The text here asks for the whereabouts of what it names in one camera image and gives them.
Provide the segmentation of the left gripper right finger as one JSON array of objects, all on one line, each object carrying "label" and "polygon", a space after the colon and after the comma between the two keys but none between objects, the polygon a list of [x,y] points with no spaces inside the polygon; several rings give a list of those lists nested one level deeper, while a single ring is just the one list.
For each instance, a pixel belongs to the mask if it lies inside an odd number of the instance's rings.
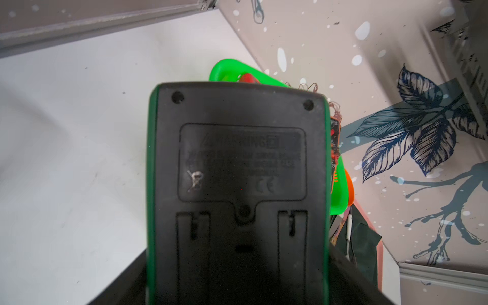
[{"label": "left gripper right finger", "polygon": [[331,243],[329,244],[329,304],[393,305]]}]

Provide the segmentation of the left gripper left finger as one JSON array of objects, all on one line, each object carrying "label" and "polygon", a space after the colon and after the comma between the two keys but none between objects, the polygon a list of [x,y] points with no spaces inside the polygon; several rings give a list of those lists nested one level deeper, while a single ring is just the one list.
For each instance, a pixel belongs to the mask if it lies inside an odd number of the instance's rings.
[{"label": "left gripper left finger", "polygon": [[89,305],[146,304],[147,255],[144,250],[104,291]]}]

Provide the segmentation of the black green multimeter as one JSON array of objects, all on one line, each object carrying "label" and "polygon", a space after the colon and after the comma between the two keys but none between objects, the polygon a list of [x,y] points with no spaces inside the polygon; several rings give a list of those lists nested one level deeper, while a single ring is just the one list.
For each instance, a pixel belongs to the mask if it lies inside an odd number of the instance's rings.
[{"label": "black green multimeter", "polygon": [[327,304],[325,97],[164,83],[147,129],[149,304]]}]

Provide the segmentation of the large red multimeter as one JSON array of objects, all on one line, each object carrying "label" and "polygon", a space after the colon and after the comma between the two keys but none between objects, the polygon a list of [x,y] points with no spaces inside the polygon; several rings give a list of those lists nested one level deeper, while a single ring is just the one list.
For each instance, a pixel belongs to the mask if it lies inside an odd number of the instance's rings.
[{"label": "large red multimeter", "polygon": [[259,80],[256,79],[252,74],[246,73],[240,76],[239,83],[250,83],[250,84],[259,84]]}]

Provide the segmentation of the green plastic basket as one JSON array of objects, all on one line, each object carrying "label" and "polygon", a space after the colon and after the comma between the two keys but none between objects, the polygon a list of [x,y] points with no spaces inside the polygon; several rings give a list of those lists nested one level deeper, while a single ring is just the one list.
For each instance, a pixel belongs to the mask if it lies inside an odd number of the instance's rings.
[{"label": "green plastic basket", "polygon": [[[252,74],[262,85],[291,87],[289,83],[280,82],[264,72],[233,59],[224,59],[217,62],[210,72],[209,80],[217,82],[238,82],[240,76],[246,73]],[[341,125],[342,114],[340,105],[330,101],[329,107],[331,111],[330,117],[337,119]],[[344,163],[340,153],[335,181],[332,182],[332,203],[330,204],[330,214],[332,216],[342,214],[348,208],[348,184],[344,170]]]}]

